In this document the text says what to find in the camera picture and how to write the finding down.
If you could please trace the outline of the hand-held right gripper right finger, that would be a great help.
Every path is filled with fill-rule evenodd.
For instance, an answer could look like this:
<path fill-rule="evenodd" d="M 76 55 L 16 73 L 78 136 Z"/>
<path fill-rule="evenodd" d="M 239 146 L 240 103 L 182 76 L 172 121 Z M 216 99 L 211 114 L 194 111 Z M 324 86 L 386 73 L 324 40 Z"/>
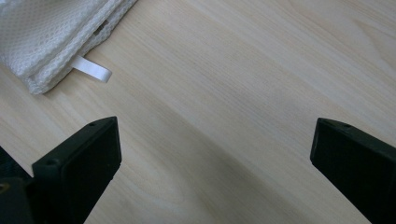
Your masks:
<path fill-rule="evenodd" d="M 310 160 L 372 224 L 396 224 L 396 147 L 319 118 Z"/>

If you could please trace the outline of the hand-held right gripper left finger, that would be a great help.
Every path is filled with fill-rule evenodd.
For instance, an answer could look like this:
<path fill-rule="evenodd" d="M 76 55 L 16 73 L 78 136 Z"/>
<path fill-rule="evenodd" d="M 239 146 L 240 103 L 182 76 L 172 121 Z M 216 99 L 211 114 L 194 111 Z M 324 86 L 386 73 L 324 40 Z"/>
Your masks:
<path fill-rule="evenodd" d="M 84 126 L 33 164 L 49 224 L 83 224 L 120 168 L 118 120 Z"/>

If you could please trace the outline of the white cloth with arrow print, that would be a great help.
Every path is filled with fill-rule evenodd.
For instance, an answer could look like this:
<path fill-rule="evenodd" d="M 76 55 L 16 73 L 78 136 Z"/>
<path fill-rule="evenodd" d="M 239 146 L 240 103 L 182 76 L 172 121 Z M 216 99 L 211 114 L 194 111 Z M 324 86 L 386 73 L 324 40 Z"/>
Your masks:
<path fill-rule="evenodd" d="M 112 72 L 84 58 L 137 0 L 0 0 L 0 64 L 32 94 L 73 69 L 108 82 Z"/>

